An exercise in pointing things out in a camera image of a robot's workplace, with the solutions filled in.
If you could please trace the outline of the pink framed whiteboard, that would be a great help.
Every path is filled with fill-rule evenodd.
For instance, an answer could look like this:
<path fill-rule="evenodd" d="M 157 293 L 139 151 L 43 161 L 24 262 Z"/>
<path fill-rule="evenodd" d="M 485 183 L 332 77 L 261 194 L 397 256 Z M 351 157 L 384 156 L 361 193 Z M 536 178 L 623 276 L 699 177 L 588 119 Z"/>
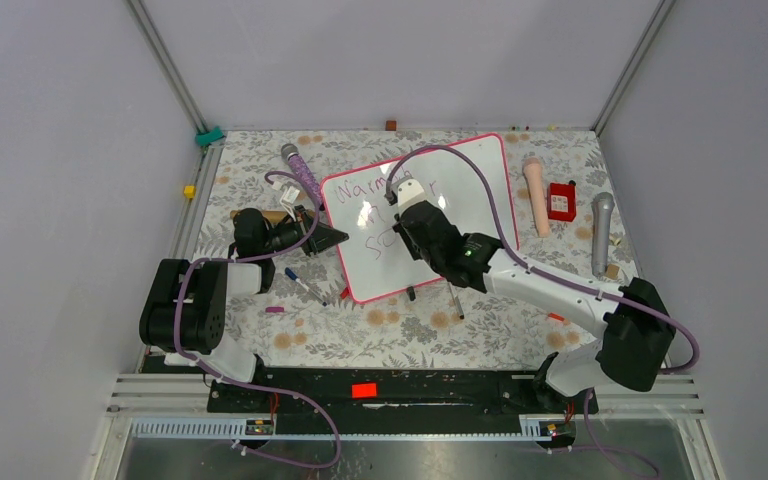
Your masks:
<path fill-rule="evenodd" d="M 394 160 L 330 175 L 321 184 L 332 227 L 349 235 L 337 251 L 351 298 L 360 304 L 439 280 L 423 261 L 413 260 L 393 231 L 396 208 L 385 199 L 389 176 L 411 176 L 424 187 L 462 233 L 497 236 L 489 204 L 497 206 L 509 243 L 518 247 L 516 209 L 501 137 L 486 134 L 453 144 L 475 167 L 451 153 L 435 150 L 411 158 L 401 168 Z"/>

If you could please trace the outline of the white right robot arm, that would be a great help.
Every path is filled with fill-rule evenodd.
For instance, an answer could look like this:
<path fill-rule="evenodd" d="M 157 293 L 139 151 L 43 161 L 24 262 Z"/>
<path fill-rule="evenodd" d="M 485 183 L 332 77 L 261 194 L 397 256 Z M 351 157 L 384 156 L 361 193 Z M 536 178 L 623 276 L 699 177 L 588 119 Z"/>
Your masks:
<path fill-rule="evenodd" d="M 527 302 L 593 336 L 541 364 L 533 396 L 543 410 L 557 412 L 600 385 L 637 392 L 654 386 L 675 329 L 664 321 L 663 304 L 650 283 L 635 278 L 620 286 L 531 263 L 497 238 L 460 232 L 428 201 L 399 207 L 395 229 L 413 259 L 454 286 Z"/>

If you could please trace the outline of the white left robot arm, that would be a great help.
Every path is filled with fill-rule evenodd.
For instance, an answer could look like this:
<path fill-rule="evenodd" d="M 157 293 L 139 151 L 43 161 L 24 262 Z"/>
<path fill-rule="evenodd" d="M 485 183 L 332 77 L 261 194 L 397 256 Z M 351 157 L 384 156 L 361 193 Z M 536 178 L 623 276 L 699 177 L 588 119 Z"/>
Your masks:
<path fill-rule="evenodd" d="M 272 286 L 274 257 L 299 247 L 314 256 L 349 239 L 298 205 L 277 221 L 256 208 L 231 214 L 234 241 L 229 257 L 193 265 L 160 262 L 140 317 L 139 336 L 165 353 L 168 365 L 205 366 L 221 381 L 233 380 L 232 398 L 248 411 L 269 401 L 270 385 L 256 375 L 262 360 L 224 334 L 230 296 L 265 294 Z"/>

